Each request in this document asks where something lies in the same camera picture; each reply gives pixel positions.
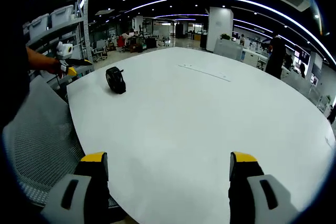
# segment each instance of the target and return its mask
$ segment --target human arm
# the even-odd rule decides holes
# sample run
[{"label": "human arm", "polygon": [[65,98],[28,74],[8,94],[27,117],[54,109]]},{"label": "human arm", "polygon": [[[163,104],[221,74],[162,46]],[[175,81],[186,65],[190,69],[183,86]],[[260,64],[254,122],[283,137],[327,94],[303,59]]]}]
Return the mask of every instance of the human arm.
[{"label": "human arm", "polygon": [[42,55],[29,47],[26,47],[28,54],[29,68],[34,70],[46,70],[49,73],[62,75],[58,59]]}]

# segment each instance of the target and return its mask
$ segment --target floor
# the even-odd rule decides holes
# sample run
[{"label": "floor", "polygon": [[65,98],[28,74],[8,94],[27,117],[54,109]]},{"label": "floor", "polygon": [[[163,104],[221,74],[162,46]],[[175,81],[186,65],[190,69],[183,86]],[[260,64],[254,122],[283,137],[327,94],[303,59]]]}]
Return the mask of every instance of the floor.
[{"label": "floor", "polygon": [[[170,47],[184,47],[184,48],[191,48],[191,49],[196,49],[196,50],[202,50],[199,47],[199,41],[197,40],[191,40],[188,38],[184,38],[184,39],[176,39],[176,38],[171,38],[169,46]],[[99,60],[98,62],[95,62],[94,65],[94,69],[100,69],[102,67],[105,67],[109,64],[115,63],[117,61],[120,60],[124,60],[136,55],[140,55],[140,54],[144,54],[146,52],[152,52],[152,51],[156,51],[156,50],[161,50],[161,49],[165,49],[167,48],[167,46],[158,46],[156,48],[151,48],[151,49],[147,49],[144,50],[143,52],[132,52],[130,53],[129,51],[126,52],[117,52],[117,51],[110,51],[107,53],[107,59],[105,60]]]}]

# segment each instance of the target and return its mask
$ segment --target person in black clothing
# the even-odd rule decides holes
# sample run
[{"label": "person in black clothing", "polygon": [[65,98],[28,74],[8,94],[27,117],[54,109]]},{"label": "person in black clothing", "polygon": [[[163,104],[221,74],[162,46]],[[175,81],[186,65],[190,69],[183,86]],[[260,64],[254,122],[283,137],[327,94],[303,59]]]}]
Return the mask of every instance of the person in black clothing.
[{"label": "person in black clothing", "polygon": [[301,65],[300,65],[300,72],[301,72],[301,76],[302,76],[303,78],[306,77],[306,75],[305,75],[305,70],[306,70],[305,64],[301,63]]},{"label": "person in black clothing", "polygon": [[330,124],[332,124],[335,121],[335,117],[336,117],[336,105],[332,108],[330,115],[327,117]]},{"label": "person in black clothing", "polygon": [[282,63],[286,55],[285,44],[279,37],[271,40],[268,50],[272,52],[267,62],[265,72],[280,79],[282,72]]},{"label": "person in black clothing", "polygon": [[288,70],[290,70],[290,67],[293,64],[293,60],[292,60],[292,55],[288,55],[286,54],[285,56],[285,64],[283,65],[285,68],[287,68]]}]

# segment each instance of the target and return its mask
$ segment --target white pillar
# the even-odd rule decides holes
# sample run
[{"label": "white pillar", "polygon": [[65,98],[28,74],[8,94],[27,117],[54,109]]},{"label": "white pillar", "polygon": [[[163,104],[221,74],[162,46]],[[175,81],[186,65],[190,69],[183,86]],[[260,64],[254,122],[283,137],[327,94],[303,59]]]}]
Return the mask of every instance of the white pillar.
[{"label": "white pillar", "polygon": [[232,36],[233,12],[230,9],[210,7],[206,50],[213,52],[221,34]]},{"label": "white pillar", "polygon": [[183,24],[182,34],[185,35],[188,31],[188,22],[184,21],[184,22],[182,22],[182,24]]},{"label": "white pillar", "polygon": [[141,26],[141,30],[143,28],[142,26],[143,23],[143,16],[135,16],[132,18],[132,27],[134,31],[139,31],[139,26]]}]

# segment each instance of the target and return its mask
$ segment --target black tape measure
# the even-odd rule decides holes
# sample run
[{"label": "black tape measure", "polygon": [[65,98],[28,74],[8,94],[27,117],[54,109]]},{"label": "black tape measure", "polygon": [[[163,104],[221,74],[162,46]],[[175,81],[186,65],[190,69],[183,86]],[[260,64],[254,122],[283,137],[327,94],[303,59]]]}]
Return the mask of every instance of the black tape measure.
[{"label": "black tape measure", "polygon": [[122,94],[126,92],[126,83],[122,77],[121,72],[124,70],[119,70],[117,67],[112,67],[106,70],[106,79],[112,91],[117,94]]}]

